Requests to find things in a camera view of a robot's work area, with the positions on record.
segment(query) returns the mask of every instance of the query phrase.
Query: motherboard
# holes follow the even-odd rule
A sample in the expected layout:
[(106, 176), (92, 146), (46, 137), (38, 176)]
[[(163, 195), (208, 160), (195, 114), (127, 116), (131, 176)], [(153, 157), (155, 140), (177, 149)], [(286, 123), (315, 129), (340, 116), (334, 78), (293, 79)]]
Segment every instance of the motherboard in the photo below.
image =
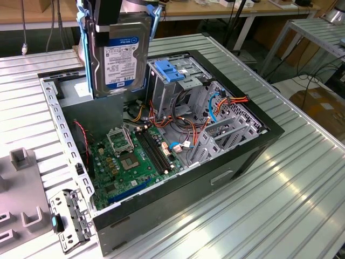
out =
[[(132, 132), (126, 130), (110, 131), (103, 140), (90, 145), (97, 210), (183, 170), (179, 159), (165, 148), (155, 126)], [(121, 147), (127, 148), (119, 153)]]

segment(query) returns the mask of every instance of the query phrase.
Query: aluminum extrusion table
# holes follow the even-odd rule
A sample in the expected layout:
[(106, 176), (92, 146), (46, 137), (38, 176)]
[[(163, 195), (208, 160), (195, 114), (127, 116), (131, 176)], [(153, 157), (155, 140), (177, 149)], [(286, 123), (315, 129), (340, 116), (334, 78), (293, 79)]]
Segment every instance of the aluminum extrusion table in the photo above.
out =
[(345, 55), (345, 47), (340, 45), (340, 40), (345, 38), (345, 25), (333, 25), (322, 18), (291, 20), (286, 22), (280, 35), (269, 51), (261, 70), (259, 71), (261, 76), (266, 71), (289, 30), (294, 30), (297, 32), (297, 35), (290, 43), (286, 52), (282, 56), (282, 59), (284, 59), (293, 50), (301, 37), (309, 39), (311, 42), (317, 44), (320, 48), (326, 51), (320, 57), (320, 62), (318, 62), (319, 65), (314, 68), (315, 71), (323, 64), (327, 53), (331, 53), (336, 58), (340, 58)]
[[(151, 42), (198, 49), (284, 130), (249, 171), (106, 258), (332, 258), (345, 241), (345, 147), (210, 37)], [(0, 59), (0, 153), (33, 149), (47, 198), (75, 186), (37, 73), (79, 66), (72, 50)], [(100, 258), (96, 237), (64, 256), (53, 231), (2, 258)]]

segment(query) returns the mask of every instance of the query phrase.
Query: wooden tabletop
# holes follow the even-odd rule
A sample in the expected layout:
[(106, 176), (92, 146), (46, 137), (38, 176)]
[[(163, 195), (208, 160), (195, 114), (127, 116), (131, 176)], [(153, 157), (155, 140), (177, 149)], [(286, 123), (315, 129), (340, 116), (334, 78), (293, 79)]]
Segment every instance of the wooden tabletop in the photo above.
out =
[[(187, 2), (170, 2), (167, 3), (167, 16), (193, 16), (193, 15), (227, 15), (231, 13), (232, 8), (226, 8), (220, 4), (212, 3), (209, 6), (201, 6), (193, 0)], [(318, 10), (319, 7), (314, 5), (312, 8), (299, 7), (299, 11)], [(242, 13), (278, 13), (291, 12), (297, 9), (281, 9), (268, 0), (261, 0), (260, 3), (254, 4), (253, 8), (244, 9)], [(75, 21), (77, 7), (74, 0), (60, 0), (60, 12), (62, 20), (65, 22)], [(25, 21), (27, 23), (43, 23), (51, 21), (51, 6), (43, 13), (25, 12)], [(12, 9), (0, 6), (0, 24), (17, 24), (22, 22), (19, 9)]]

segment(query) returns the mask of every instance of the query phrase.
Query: side panel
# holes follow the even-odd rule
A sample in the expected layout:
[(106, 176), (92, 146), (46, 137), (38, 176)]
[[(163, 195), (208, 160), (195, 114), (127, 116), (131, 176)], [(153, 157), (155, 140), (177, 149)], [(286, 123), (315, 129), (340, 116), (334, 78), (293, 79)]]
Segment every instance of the side panel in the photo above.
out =
[[(276, 140), (277, 138), (261, 148), (248, 151), (151, 204), (123, 217), (121, 220), (98, 230), (102, 254), (105, 256), (130, 240), (150, 231), (166, 219), (181, 212), (201, 198), (229, 183), (235, 177), (243, 174), (249, 165)], [(216, 163), (217, 161), (212, 160), (207, 164), (213, 164), (214, 166)], [(195, 170), (207, 171), (207, 168), (206, 165), (201, 165)]]

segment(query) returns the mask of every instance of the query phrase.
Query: cardboard box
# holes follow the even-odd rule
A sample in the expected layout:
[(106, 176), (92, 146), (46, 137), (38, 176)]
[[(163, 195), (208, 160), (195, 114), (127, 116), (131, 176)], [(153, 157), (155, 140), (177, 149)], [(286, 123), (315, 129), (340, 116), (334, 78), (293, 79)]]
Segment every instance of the cardboard box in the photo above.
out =
[[(21, 0), (0, 0), (0, 6), (21, 9)], [(51, 5), (50, 0), (24, 0), (24, 11), (44, 12)]]
[[(305, 90), (290, 97), (299, 108)], [(309, 89), (303, 111), (338, 140), (345, 141), (345, 105), (322, 87)]]

